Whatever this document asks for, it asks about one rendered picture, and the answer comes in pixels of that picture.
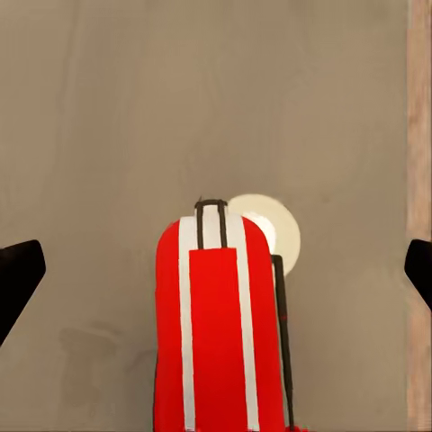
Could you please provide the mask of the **radio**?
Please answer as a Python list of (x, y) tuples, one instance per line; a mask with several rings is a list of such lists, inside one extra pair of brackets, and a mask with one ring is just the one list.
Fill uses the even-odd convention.
[(159, 239), (156, 298), (153, 432), (300, 432), (284, 261), (255, 222), (223, 199), (198, 202)]

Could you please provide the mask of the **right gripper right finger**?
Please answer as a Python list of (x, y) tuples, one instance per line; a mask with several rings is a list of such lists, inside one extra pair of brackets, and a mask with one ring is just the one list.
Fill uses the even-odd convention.
[(432, 243), (413, 239), (407, 251), (404, 270), (432, 310)]

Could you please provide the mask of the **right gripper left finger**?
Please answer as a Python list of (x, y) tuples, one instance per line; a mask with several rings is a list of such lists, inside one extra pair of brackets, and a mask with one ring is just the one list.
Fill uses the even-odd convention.
[(45, 273), (37, 239), (0, 249), (0, 346)]

